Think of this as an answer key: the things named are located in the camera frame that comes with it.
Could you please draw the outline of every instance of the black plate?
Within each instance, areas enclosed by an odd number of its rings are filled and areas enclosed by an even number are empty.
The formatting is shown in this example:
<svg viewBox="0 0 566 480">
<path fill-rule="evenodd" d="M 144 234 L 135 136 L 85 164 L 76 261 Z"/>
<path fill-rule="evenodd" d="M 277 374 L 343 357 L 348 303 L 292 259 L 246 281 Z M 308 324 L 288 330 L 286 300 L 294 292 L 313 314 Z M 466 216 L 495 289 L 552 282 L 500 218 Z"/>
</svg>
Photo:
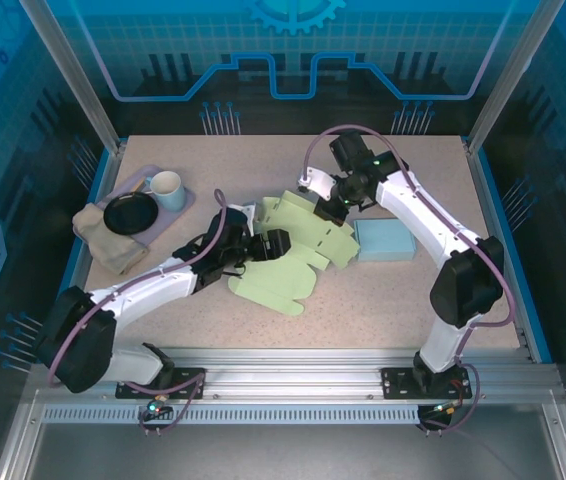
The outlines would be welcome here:
<svg viewBox="0 0 566 480">
<path fill-rule="evenodd" d="M 156 201 L 143 192 L 119 195 L 105 207 L 105 226 L 119 235 L 134 235 L 152 226 L 159 216 Z"/>
</svg>

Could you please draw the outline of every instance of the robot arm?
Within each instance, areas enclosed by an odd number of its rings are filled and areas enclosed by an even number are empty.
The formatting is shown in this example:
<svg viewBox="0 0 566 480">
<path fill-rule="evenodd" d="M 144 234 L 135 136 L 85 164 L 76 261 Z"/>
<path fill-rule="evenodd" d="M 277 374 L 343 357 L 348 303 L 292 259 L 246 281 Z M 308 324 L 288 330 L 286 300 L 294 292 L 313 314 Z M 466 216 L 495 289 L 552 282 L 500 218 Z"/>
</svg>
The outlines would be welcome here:
<svg viewBox="0 0 566 480">
<path fill-rule="evenodd" d="M 360 134 L 342 134 L 330 143 L 330 148 L 347 176 L 331 176 L 308 168 L 307 177 L 301 176 L 298 181 L 301 191 L 312 191 L 320 197 L 315 213 L 341 225 L 352 206 L 364 210 L 378 204 L 405 224 L 439 270 L 430 292 L 430 302 L 436 312 L 434 326 L 414 362 L 414 376 L 422 391 L 428 392 L 437 375 L 454 368 L 456 353 L 467 330 L 503 293 L 489 268 L 457 235 L 463 234 L 474 242 L 501 271 L 503 247 L 496 238 L 482 240 L 461 225 L 408 171 L 410 185 L 392 153 L 375 156 Z M 427 207 L 414 193 L 414 187 L 436 208 L 438 215 L 454 225 L 456 232 L 450 231 Z"/>
<path fill-rule="evenodd" d="M 222 226 L 219 213 L 207 233 L 176 250 L 158 267 L 127 282 L 92 292 L 71 287 L 61 293 L 34 342 L 37 358 L 50 367 L 80 319 L 113 297 L 72 341 L 56 369 L 56 376 L 74 393 L 87 390 L 99 381 L 169 386 L 163 384 L 163 379 L 169 381 L 173 365 L 160 350 L 147 344 L 115 346 L 116 337 L 155 308 L 193 295 L 218 281 L 228 267 L 240 268 L 247 260 L 266 261 L 283 256 L 291 246 L 288 233 L 271 230 L 267 234 L 255 234 L 255 209 L 255 205 L 229 206 Z M 189 262 L 212 243 L 219 227 L 221 234 L 211 250 L 197 261 Z M 191 265 L 178 267 L 185 262 Z"/>
</svg>

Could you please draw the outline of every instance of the light blue sponge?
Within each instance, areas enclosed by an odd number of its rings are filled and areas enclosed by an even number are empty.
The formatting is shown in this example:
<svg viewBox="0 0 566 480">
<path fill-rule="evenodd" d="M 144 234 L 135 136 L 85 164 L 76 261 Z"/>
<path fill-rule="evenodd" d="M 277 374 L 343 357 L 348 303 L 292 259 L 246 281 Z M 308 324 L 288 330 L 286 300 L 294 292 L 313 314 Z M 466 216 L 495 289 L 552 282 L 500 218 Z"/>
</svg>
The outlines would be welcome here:
<svg viewBox="0 0 566 480">
<path fill-rule="evenodd" d="M 360 262 L 412 260 L 416 254 L 414 236 L 396 218 L 354 220 L 354 231 Z"/>
</svg>

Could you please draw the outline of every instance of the beige cloth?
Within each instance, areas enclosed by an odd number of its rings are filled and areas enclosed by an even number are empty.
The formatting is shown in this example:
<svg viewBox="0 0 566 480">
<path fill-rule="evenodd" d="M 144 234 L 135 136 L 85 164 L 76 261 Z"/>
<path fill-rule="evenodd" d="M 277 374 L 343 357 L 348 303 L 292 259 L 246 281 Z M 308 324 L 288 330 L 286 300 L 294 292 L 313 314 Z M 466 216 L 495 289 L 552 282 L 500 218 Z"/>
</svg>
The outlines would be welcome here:
<svg viewBox="0 0 566 480">
<path fill-rule="evenodd" d="M 103 222 L 103 210 L 88 203 L 72 219 L 74 231 L 85 241 L 92 257 L 119 275 L 126 274 L 148 253 L 147 247 L 132 237 L 110 231 Z"/>
</svg>

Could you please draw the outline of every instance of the white mug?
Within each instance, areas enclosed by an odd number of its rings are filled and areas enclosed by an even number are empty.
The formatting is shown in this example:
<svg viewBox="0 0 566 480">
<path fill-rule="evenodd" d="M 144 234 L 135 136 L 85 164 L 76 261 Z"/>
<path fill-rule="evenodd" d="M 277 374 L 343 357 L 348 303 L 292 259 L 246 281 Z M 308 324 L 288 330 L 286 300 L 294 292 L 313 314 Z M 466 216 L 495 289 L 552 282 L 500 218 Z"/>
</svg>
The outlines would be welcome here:
<svg viewBox="0 0 566 480">
<path fill-rule="evenodd" d="M 171 212 L 183 210 L 187 198 L 178 173 L 165 170 L 147 177 L 145 182 L 149 183 L 150 190 L 163 208 Z"/>
</svg>

